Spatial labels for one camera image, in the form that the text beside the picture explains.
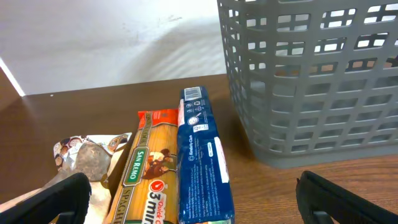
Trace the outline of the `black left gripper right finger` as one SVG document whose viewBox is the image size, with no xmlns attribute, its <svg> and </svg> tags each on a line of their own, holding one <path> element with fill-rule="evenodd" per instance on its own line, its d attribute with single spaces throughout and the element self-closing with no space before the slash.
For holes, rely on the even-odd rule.
<svg viewBox="0 0 398 224">
<path fill-rule="evenodd" d="M 304 224 L 397 223 L 397 215 L 308 170 L 295 188 Z"/>
</svg>

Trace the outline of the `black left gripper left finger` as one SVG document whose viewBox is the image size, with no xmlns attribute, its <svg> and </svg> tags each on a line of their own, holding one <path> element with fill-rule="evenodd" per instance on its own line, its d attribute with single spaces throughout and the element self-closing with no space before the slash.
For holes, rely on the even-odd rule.
<svg viewBox="0 0 398 224">
<path fill-rule="evenodd" d="M 88 212 L 91 186 L 81 172 L 28 198 L 1 213 L 1 223 L 82 224 Z"/>
</svg>

